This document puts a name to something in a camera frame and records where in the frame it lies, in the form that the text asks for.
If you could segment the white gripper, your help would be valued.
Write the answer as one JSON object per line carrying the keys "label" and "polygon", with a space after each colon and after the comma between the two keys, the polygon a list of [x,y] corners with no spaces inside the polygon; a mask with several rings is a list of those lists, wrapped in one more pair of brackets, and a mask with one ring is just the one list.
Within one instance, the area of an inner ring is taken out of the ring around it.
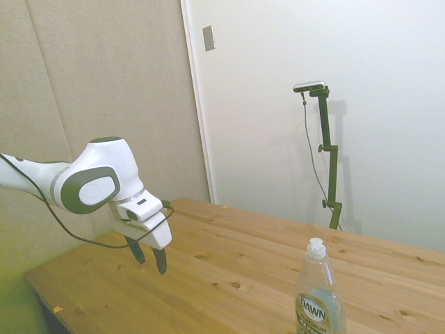
{"label": "white gripper", "polygon": [[116,220],[113,228],[125,235],[136,261],[139,264],[145,263],[145,254],[136,239],[148,233],[142,238],[142,242],[152,247],[157,269],[161,275],[165,274],[168,264],[164,248],[172,241],[172,235],[165,215],[161,211],[162,203],[157,202],[153,205],[149,202],[142,204],[110,202],[108,205]]}

